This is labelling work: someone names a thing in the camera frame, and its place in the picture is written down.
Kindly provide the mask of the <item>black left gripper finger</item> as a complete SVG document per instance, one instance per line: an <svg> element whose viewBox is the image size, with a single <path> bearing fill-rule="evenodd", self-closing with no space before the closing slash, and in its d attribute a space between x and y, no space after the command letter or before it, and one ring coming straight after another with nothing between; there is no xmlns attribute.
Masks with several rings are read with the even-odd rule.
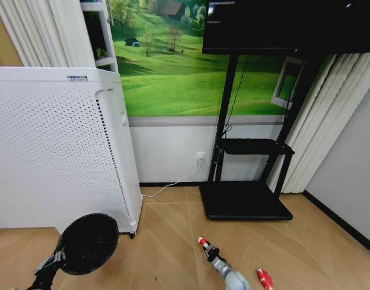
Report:
<svg viewBox="0 0 370 290"><path fill-rule="evenodd" d="M66 264L66 254L64 249L55 250L52 255L44 260L37 268L36 274L43 274L46 272L57 271Z"/></svg>

